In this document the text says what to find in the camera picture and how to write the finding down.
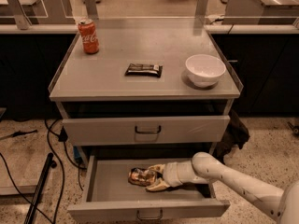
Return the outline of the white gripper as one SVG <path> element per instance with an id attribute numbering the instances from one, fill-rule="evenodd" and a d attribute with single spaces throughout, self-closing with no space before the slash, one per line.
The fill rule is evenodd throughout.
<path id="1" fill-rule="evenodd" d="M 157 192 L 182 185 L 178 178 L 178 163 L 176 161 L 169 162 L 166 165 L 154 164 L 149 167 L 149 170 L 156 176 L 163 176 L 163 178 L 158 178 L 153 184 L 146 186 L 146 191 Z"/>

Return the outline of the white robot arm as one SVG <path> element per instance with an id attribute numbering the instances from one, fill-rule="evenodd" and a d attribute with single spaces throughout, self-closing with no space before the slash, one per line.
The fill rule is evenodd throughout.
<path id="1" fill-rule="evenodd" d="M 205 152 L 196 153 L 189 161 L 156 164 L 149 167 L 149 170 L 162 176 L 146 187 L 148 191 L 219 180 L 277 224 L 299 224 L 298 181 L 283 190 L 227 167 Z"/>

